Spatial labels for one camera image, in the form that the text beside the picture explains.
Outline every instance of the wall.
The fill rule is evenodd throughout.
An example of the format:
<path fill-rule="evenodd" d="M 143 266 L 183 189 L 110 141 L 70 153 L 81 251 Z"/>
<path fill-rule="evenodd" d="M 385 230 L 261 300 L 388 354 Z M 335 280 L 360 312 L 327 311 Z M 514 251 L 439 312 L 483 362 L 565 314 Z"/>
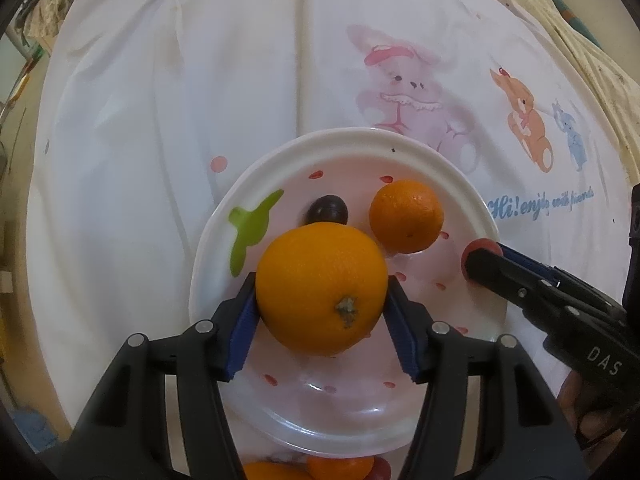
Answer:
<path fill-rule="evenodd" d="M 24 57 L 3 34 L 0 38 L 0 102 L 5 103 L 24 66 Z"/>

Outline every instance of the cloth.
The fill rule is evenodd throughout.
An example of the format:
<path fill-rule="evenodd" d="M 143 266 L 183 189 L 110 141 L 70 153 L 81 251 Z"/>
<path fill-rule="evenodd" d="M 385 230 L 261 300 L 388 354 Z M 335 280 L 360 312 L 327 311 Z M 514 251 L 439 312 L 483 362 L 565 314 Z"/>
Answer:
<path fill-rule="evenodd" d="M 22 34 L 29 38 L 57 36 L 68 9 L 68 0 L 38 0 L 25 18 Z"/>
<path fill-rule="evenodd" d="M 595 46 L 602 48 L 598 43 L 598 40 L 593 37 L 593 34 L 590 33 L 589 29 L 586 27 L 586 25 L 584 25 L 582 20 L 573 13 L 573 11 L 568 7 L 566 3 L 564 3 L 563 0 L 552 1 L 556 6 L 556 9 L 558 9 L 558 12 L 560 12 L 560 15 L 569 25 L 571 25 L 571 28 L 573 30 L 580 32 L 580 34 L 587 38 L 587 40 L 591 41 L 591 43 L 593 43 Z"/>
<path fill-rule="evenodd" d="M 615 136 L 631 184 L 640 182 L 640 85 L 591 41 L 576 33 L 552 0 L 513 0 L 545 29 L 549 38 L 595 95 Z"/>
<path fill-rule="evenodd" d="M 20 34 L 23 44 L 27 44 L 26 40 L 24 39 L 24 25 L 26 23 L 26 20 L 30 17 L 33 9 L 38 5 L 39 1 L 40 0 L 25 0 L 20 6 L 20 9 L 18 10 L 18 13 L 15 17 L 15 30 Z"/>
<path fill-rule="evenodd" d="M 31 449 L 40 453 L 58 443 L 58 438 L 51 431 L 47 419 L 30 408 L 15 410 L 11 419 L 27 441 Z"/>
<path fill-rule="evenodd" d="M 574 66 L 515 0 L 76 0 L 44 86 L 27 218 L 34 316 L 71 423 L 129 334 L 194 321 L 197 243 L 238 176 L 323 128 L 430 144 L 505 244 L 620 299 L 621 137 Z M 566 367 L 542 333 L 516 308 L 506 324 L 557 393 Z M 229 417 L 243 458 L 290 456 Z M 394 474 L 403 453 L 388 456 Z"/>

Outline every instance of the floor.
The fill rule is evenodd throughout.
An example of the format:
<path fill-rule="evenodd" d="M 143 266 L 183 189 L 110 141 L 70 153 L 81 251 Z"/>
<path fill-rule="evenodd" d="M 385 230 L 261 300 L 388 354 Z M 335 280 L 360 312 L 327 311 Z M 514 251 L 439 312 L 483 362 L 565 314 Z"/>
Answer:
<path fill-rule="evenodd" d="M 604 50 L 636 81 L 640 81 L 640 30 L 620 0 L 564 1 L 583 20 Z M 39 410 L 64 439 L 69 435 L 70 427 L 57 402 L 40 354 L 25 261 L 26 205 L 33 168 L 33 143 L 48 63 L 45 56 L 32 71 L 28 85 L 0 132 L 0 141 L 11 160 L 0 182 L 0 219 L 4 221 L 0 240 L 4 234 L 5 247 L 0 255 L 0 269 L 14 273 L 14 294 L 0 294 L 0 313 L 8 329 L 6 361 L 2 369 L 18 403 Z"/>
<path fill-rule="evenodd" d="M 14 293 L 0 296 L 0 312 L 6 329 L 2 370 L 18 405 L 38 410 L 47 417 L 58 436 L 65 439 L 71 428 L 60 408 L 40 353 L 29 300 L 25 252 L 33 145 L 48 65 L 47 56 L 37 63 L 0 132 L 0 142 L 8 157 L 0 183 L 0 219 L 4 222 L 4 251 L 0 267 L 11 270 L 14 277 Z"/>

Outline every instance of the metal screw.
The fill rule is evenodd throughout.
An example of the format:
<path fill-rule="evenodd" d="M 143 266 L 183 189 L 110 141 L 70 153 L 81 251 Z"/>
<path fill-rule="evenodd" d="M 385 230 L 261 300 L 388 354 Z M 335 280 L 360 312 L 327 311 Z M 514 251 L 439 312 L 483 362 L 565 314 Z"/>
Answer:
<path fill-rule="evenodd" d="M 196 323 L 196 332 L 199 332 L 201 334 L 206 334 L 207 332 L 211 332 L 212 328 L 213 328 L 213 323 L 210 322 L 208 319 L 203 319 L 202 321 L 199 321 Z"/>
<path fill-rule="evenodd" d="M 436 321 L 431 325 L 431 330 L 433 330 L 436 334 L 446 334 L 449 332 L 449 325 L 444 321 Z"/>
<path fill-rule="evenodd" d="M 134 348 L 136 346 L 142 345 L 143 342 L 145 342 L 145 337 L 142 334 L 130 335 L 129 339 L 127 339 L 127 344 L 129 346 L 133 346 Z"/>
<path fill-rule="evenodd" d="M 502 343 L 502 346 L 506 346 L 507 348 L 516 348 L 518 340 L 511 334 L 505 334 L 500 338 L 500 343 Z"/>

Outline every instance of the tangerine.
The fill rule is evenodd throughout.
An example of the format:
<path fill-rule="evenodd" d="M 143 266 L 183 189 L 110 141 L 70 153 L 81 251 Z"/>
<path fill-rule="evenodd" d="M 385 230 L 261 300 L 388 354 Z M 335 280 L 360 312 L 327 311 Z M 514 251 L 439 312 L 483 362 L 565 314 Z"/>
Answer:
<path fill-rule="evenodd" d="M 247 480 L 312 480 L 306 472 L 297 467 L 275 462 L 253 462 L 244 466 Z"/>
<path fill-rule="evenodd" d="M 306 457 L 306 470 L 314 480 L 364 480 L 373 469 L 374 458 Z"/>
<path fill-rule="evenodd" d="M 396 180 L 380 188 L 369 207 L 369 225 L 391 253 L 417 253 L 434 241 L 444 223 L 436 193 L 415 180 Z"/>
<path fill-rule="evenodd" d="M 371 238 L 347 225 L 316 222 L 267 247 L 255 292 L 262 320 L 280 343 L 331 356 L 371 332 L 387 281 L 385 259 Z"/>

